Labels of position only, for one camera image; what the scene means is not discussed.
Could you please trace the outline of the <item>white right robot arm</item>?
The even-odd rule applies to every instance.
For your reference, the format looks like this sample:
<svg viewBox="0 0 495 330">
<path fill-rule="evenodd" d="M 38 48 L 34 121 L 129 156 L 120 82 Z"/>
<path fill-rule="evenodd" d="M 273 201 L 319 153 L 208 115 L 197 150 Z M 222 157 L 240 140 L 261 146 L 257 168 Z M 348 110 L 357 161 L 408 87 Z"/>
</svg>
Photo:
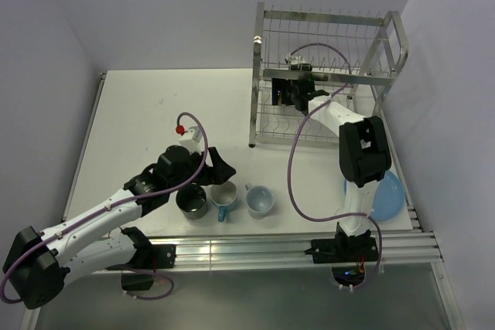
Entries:
<svg viewBox="0 0 495 330">
<path fill-rule="evenodd" d="M 386 171 L 391 168 L 390 148 L 380 117 L 365 117 L 334 100 L 338 93 L 347 88 L 346 84 L 332 93 L 316 90 L 314 84 L 312 80 L 273 79 L 271 82 L 274 105 L 292 105 L 304 114 L 288 157 L 288 197 L 303 219 L 315 223 L 339 220 L 338 231 L 344 235 L 334 243 L 336 255 L 343 260 L 352 260 L 362 248 L 358 236 L 369 230 L 374 195 Z M 307 216 L 293 195 L 292 164 L 295 149 L 302 129 L 310 119 L 331 130 L 339 139 L 339 167 L 346 181 L 343 213 L 339 215 L 326 218 Z"/>
</svg>

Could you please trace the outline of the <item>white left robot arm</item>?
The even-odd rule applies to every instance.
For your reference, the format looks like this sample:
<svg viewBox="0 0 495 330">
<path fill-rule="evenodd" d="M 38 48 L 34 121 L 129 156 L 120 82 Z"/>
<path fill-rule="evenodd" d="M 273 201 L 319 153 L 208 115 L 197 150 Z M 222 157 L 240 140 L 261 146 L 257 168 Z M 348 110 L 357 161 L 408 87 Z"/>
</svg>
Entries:
<svg viewBox="0 0 495 330">
<path fill-rule="evenodd" d="M 17 233 L 2 268 L 1 285 L 13 286 L 18 294 L 15 303 L 36 309 L 95 271 L 145 268 L 152 261 L 152 243 L 128 223 L 165 205 L 172 192 L 186 185 L 220 185 L 235 174 L 215 147 L 198 153 L 170 146 L 98 206 L 42 231 L 28 226 Z"/>
</svg>

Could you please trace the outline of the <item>dark green mug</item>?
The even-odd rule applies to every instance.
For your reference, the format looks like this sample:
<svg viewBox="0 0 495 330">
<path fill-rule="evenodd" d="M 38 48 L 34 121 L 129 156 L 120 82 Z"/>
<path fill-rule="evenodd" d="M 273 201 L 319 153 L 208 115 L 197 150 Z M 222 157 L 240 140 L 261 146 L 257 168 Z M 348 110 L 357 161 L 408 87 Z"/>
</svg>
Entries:
<svg viewBox="0 0 495 330">
<path fill-rule="evenodd" d="M 201 219 L 208 211 L 207 194 L 199 185 L 187 185 L 177 192 L 176 205 L 187 219 Z"/>
</svg>

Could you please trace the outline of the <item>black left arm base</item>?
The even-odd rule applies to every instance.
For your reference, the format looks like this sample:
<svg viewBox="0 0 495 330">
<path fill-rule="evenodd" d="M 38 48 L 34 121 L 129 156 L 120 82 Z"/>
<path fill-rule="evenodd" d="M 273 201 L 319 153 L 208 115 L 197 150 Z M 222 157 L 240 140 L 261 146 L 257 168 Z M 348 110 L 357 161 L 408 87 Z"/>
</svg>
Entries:
<svg viewBox="0 0 495 330">
<path fill-rule="evenodd" d="M 176 259 L 176 245 L 153 245 L 150 253 L 147 253 L 145 258 L 140 261 L 130 262 L 125 264 L 138 270 L 151 270 L 157 272 L 158 269 L 169 269 L 174 267 Z M 125 291 L 148 291 L 152 288 L 155 278 L 148 274 L 122 274 L 121 288 Z"/>
</svg>

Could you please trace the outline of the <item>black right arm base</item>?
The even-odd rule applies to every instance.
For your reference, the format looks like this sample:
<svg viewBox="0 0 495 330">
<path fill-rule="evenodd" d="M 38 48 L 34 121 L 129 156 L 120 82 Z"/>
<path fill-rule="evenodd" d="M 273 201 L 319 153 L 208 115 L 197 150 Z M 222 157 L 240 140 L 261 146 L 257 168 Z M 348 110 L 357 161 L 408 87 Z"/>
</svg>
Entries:
<svg viewBox="0 0 495 330">
<path fill-rule="evenodd" d="M 373 237 L 363 240 L 354 238 L 315 239 L 310 248 L 304 251 L 312 257 L 314 264 L 352 264 L 364 260 L 374 262 L 378 259 L 378 247 Z"/>
</svg>

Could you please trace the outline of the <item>pale blue mug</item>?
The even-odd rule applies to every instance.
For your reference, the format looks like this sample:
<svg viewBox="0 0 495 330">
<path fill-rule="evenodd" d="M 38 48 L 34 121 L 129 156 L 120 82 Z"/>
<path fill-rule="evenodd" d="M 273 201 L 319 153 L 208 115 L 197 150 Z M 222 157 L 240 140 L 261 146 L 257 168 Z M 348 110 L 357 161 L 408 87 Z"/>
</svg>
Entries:
<svg viewBox="0 0 495 330">
<path fill-rule="evenodd" d="M 254 219 L 265 218 L 272 210 L 275 204 L 275 197 L 270 189 L 262 185 L 245 185 L 246 203 L 248 213 Z"/>
</svg>

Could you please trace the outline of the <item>blue mug white interior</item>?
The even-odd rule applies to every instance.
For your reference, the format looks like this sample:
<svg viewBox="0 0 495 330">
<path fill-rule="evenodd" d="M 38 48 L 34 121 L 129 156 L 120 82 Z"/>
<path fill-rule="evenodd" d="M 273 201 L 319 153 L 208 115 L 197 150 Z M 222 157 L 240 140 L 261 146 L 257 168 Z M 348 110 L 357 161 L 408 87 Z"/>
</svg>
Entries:
<svg viewBox="0 0 495 330">
<path fill-rule="evenodd" d="M 237 187 L 230 181 L 211 186 L 210 200 L 218 209 L 217 220 L 219 223 L 225 222 L 228 214 L 236 208 L 237 195 Z"/>
</svg>

